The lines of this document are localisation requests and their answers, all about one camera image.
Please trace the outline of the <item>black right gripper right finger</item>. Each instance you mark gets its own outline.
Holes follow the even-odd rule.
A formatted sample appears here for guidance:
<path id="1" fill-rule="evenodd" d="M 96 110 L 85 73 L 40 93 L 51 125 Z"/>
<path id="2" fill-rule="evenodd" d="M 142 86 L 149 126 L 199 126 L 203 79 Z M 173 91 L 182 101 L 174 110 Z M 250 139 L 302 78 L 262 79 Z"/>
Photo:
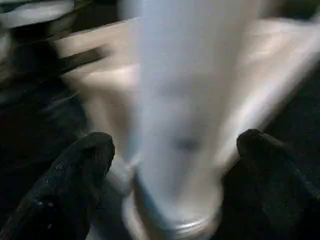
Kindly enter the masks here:
<path id="1" fill-rule="evenodd" d="M 239 162 L 224 180 L 224 240 L 317 240 L 320 153 L 257 129 L 236 140 Z"/>

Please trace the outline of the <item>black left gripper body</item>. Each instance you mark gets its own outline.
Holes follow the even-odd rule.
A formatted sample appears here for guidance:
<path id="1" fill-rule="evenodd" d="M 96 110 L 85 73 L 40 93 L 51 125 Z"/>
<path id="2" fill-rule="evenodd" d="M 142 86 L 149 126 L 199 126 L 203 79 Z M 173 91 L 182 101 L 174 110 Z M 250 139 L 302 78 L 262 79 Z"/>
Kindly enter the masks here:
<path id="1" fill-rule="evenodd" d="M 9 48 L 11 78 L 60 76 L 64 73 L 58 49 L 48 40 L 14 42 Z"/>

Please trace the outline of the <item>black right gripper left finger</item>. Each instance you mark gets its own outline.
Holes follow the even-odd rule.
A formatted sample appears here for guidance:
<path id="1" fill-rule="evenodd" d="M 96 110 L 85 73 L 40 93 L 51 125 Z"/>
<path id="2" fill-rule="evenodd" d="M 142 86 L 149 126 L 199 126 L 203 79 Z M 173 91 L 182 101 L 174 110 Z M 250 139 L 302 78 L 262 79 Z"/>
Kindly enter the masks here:
<path id="1" fill-rule="evenodd" d="M 84 240 L 115 156 L 112 137 L 92 132 L 52 163 L 0 231 L 2 240 Z"/>

